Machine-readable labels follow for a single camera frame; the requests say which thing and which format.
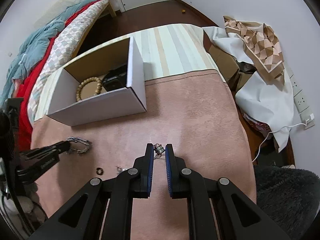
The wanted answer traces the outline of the small charm jewelry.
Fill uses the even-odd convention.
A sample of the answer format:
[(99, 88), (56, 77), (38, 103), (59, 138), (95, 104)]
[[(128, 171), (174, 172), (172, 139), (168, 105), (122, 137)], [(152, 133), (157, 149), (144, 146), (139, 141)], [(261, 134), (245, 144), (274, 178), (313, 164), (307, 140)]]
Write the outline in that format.
[(161, 144), (154, 144), (153, 150), (155, 153), (155, 156), (154, 156), (155, 159), (161, 158), (163, 153), (165, 152), (165, 148)]

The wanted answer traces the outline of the small silver earrings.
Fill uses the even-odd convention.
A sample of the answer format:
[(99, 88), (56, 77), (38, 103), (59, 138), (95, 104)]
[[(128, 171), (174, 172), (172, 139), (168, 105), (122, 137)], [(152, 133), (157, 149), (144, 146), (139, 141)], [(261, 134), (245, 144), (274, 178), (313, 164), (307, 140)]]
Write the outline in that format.
[(120, 166), (117, 166), (116, 169), (117, 169), (117, 173), (118, 173), (118, 174), (120, 174), (121, 172), (124, 172), (124, 171), (128, 170), (128, 168), (120, 167)]

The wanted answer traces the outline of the dark fluffy chair cushion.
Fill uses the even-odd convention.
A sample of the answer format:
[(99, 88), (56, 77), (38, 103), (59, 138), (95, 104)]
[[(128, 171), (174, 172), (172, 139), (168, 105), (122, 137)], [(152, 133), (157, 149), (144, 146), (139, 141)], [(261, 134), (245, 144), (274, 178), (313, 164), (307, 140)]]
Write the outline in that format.
[(311, 171), (254, 166), (257, 206), (291, 239), (302, 239), (319, 208), (319, 177)]

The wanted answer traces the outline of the red bed sheet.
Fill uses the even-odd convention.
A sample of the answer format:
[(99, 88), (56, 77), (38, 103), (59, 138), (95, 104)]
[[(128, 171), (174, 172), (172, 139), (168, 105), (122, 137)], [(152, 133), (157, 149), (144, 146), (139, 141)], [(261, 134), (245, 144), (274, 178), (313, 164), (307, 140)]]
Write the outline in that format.
[(40, 80), (40, 74), (41, 72), (43, 72), (44, 66), (46, 66), (48, 63), (48, 59), (52, 54), (56, 38), (61, 37), (61, 32), (63, 31), (63, 29), (65, 29), (69, 24), (71, 24), (71, 22), (74, 21), (74, 19), (78, 15), (86, 11), (90, 6), (94, 5), (95, 3), (98, 3), (98, 5), (95, 6), (94, 11), (99, 12), (100, 9), (108, 3), (108, 0), (92, 0), (89, 3), (82, 5), (78, 10), (76, 10), (73, 14), (66, 18), (61, 24), (62, 27), (57, 29), (57, 31), (54, 31), (54, 33), (50, 34), (49, 37), (46, 39), (46, 42), (48, 44), (44, 46), (46, 51), (43, 57), (41, 57), (41, 59), (35, 63), (28, 77), (26, 77), (26, 79), (23, 80), (19, 87), (15, 89), (15, 91), (17, 92), (16, 96), (18, 98), (23, 99), (20, 104), (20, 112), (18, 115), (18, 129), (16, 141), (16, 147), (18, 151), (23, 152), (30, 149), (31, 134), (33, 132), (33, 127), (29, 120), (28, 103), (30, 99), (35, 100), (35, 93), (33, 92), (33, 90), (35, 89), (34, 87), (37, 81)]

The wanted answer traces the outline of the white cardboard box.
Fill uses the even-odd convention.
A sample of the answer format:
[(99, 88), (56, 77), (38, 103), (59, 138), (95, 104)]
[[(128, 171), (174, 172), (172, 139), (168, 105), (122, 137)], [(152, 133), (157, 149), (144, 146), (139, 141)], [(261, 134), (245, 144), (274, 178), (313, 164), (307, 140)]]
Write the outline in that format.
[[(102, 79), (127, 64), (126, 87), (107, 92)], [(133, 37), (97, 46), (58, 71), (47, 116), (67, 126), (146, 111), (143, 60)]]

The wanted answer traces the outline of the black wristband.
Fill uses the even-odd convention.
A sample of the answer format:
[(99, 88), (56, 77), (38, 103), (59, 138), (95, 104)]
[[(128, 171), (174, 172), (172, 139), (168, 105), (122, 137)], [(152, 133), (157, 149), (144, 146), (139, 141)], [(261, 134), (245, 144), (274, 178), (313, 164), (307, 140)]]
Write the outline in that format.
[(107, 92), (124, 88), (127, 83), (127, 64), (110, 70), (102, 79), (102, 86)]

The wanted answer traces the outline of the blue quilt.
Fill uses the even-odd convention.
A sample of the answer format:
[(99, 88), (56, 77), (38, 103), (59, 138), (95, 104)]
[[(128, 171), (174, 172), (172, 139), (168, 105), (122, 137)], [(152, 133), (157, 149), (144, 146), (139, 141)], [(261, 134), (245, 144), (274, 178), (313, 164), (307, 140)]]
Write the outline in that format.
[(57, 36), (66, 25), (66, 21), (88, 3), (97, 0), (84, 0), (71, 5), (46, 25), (31, 33), (21, 44), (17, 56), (11, 62), (7, 71), (6, 81), (1, 93), (1, 105), (12, 96), (14, 80), (24, 81), (41, 61), (47, 51), (50, 40)]

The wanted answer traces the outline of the checkered mattress cover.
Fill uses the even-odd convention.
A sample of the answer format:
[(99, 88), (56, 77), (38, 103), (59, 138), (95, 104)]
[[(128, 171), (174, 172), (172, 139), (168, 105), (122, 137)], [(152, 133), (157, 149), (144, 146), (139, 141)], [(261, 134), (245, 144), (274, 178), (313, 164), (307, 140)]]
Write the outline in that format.
[(27, 116), (31, 124), (35, 121), (40, 96), (47, 79), (53, 72), (71, 60), (72, 54), (80, 46), (80, 40), (84, 37), (85, 31), (100, 16), (108, 3), (109, 0), (90, 2), (67, 19), (65, 28), (55, 38), (48, 59), (31, 90), (27, 104)]

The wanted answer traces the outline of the white power strip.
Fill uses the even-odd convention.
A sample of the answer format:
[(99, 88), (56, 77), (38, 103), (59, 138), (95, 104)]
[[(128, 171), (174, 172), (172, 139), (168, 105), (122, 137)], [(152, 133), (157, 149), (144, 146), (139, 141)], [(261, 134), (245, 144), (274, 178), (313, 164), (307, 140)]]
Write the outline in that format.
[(293, 70), (285, 65), (285, 69), (289, 75), (292, 90), (293, 90), (293, 100), (301, 119), (301, 123), (305, 124), (304, 129), (309, 129), (315, 125), (315, 116), (308, 103), (308, 100), (303, 92), (302, 87), (300, 86), (299, 82), (297, 81)]

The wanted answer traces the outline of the white paper sheet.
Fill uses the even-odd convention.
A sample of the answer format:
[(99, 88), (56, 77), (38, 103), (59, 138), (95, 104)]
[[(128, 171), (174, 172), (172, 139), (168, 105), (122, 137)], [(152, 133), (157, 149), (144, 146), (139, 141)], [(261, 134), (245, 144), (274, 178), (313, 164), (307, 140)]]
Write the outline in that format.
[[(205, 27), (204, 31), (214, 45), (235, 57), (237, 61), (258, 66), (245, 53), (245, 44), (238, 34), (227, 34), (225, 29), (219, 27)], [(236, 103), (244, 113), (254, 120), (268, 124), (279, 152), (287, 146), (295, 107), (287, 72), (284, 72), (282, 80), (284, 84), (275, 79), (265, 81), (262, 75), (255, 71), (235, 96)]]

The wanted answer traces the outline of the pink striped table cloth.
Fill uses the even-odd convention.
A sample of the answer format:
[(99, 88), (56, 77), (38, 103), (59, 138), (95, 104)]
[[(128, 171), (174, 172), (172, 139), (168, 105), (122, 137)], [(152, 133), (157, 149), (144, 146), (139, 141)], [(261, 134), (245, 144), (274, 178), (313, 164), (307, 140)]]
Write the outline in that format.
[(218, 67), (204, 48), (206, 29), (170, 24), (137, 31), (144, 63), (146, 111), (124, 117), (66, 126), (49, 117), (72, 88), (63, 88), (59, 68), (40, 94), (32, 147), (51, 145), (68, 136), (88, 139), (88, 153), (62, 154), (60, 162), (37, 180), (40, 204), (52, 216), (102, 168), (102, 179), (129, 168), (146, 145), (172, 144), (174, 152), (204, 177), (229, 178), (251, 200), (257, 190), (247, 134)]

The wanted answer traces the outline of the brown cardboard box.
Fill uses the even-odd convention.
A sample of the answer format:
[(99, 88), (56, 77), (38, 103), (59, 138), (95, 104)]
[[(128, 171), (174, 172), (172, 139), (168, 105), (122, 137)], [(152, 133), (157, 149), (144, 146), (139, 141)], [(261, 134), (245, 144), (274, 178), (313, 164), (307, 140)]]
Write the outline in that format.
[(256, 71), (252, 61), (243, 51), (242, 40), (236, 35), (227, 35), (219, 27), (204, 27), (205, 47), (215, 61), (229, 88), (239, 91)]

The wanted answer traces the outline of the brown patterned scarf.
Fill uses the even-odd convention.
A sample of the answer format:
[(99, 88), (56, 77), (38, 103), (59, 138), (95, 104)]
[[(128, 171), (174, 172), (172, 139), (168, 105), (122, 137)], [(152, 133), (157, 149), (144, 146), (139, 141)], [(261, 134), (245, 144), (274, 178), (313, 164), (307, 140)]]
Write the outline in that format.
[(244, 52), (253, 61), (260, 76), (268, 84), (285, 84), (283, 52), (273, 29), (264, 23), (237, 21), (224, 16), (227, 34), (238, 34), (244, 43)]

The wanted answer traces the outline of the wooden bed frame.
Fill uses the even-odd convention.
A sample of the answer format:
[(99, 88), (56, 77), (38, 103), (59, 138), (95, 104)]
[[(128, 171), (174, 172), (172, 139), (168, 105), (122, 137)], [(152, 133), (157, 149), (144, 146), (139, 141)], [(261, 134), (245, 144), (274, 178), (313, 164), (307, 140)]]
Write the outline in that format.
[(78, 42), (78, 44), (76, 45), (76, 48), (74, 49), (73, 53), (71, 54), (71, 59), (75, 58), (78, 54), (78, 51), (81, 47), (81, 45), (83, 44), (86, 36), (88, 35), (89, 31), (91, 30), (91, 28), (93, 27), (93, 25), (95, 24), (95, 22), (99, 19), (102, 18), (106, 15), (110, 14), (112, 18), (115, 18), (116, 12), (114, 11), (112, 4), (110, 2), (108, 2), (108, 4), (106, 4), (103, 7), (103, 10), (101, 12), (99, 12), (99, 14), (94, 18), (94, 20), (92, 21), (92, 23), (85, 29), (84, 33), (82, 34), (80, 41)]

